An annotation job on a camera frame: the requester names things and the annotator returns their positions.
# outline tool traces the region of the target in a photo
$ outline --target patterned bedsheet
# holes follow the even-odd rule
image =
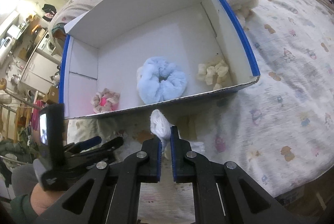
[[[277,196],[334,164],[333,12],[315,0],[259,0],[245,32],[260,81],[209,107],[198,105],[191,121],[210,160],[235,161]],[[171,123],[182,116],[162,112]],[[68,141],[97,134],[108,140],[124,130],[126,143],[118,155],[122,160],[140,149],[149,115],[72,120]],[[162,167],[162,183],[142,186],[139,218],[149,223],[157,217],[163,219],[159,223],[193,221],[191,186],[173,183],[167,160]]]

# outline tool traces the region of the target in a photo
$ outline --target white appliance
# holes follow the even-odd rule
[[[4,63],[9,51],[13,48],[15,40],[11,37],[6,37],[0,42],[0,66]]]
[[[20,32],[21,29],[14,24],[7,30],[7,34],[13,39],[18,39],[20,37]]]
[[[50,60],[55,59],[58,62],[61,62],[61,56],[54,53],[56,47],[52,44],[52,42],[50,40],[49,33],[46,33],[44,35],[44,37],[41,39],[39,45],[37,46],[37,49],[39,50],[38,53],[45,56],[46,58],[48,58]]]

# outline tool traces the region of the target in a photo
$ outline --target small display screen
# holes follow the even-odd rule
[[[40,129],[41,142],[45,145],[48,145],[47,132],[46,132],[46,114],[42,114],[39,117],[39,129]]]

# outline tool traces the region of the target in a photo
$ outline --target white cabinet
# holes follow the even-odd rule
[[[34,52],[29,62],[29,71],[49,82],[52,82],[50,76],[53,76],[58,69],[57,64]]]
[[[34,52],[20,80],[22,86],[47,93],[52,86],[50,76],[56,72],[57,64]]]
[[[51,82],[44,80],[43,78],[28,70],[25,71],[21,79],[21,83],[35,90],[41,91],[44,94],[48,92],[49,88],[52,85]]]

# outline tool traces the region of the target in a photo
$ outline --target washing machine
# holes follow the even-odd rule
[[[46,53],[47,55],[50,55],[51,57],[53,57],[57,61],[59,61],[59,62],[61,61],[61,56],[60,55],[53,54],[53,51],[56,47],[52,44],[52,42],[50,40],[49,33],[46,33],[44,35],[44,37],[41,39],[37,48],[40,49],[42,52]]]

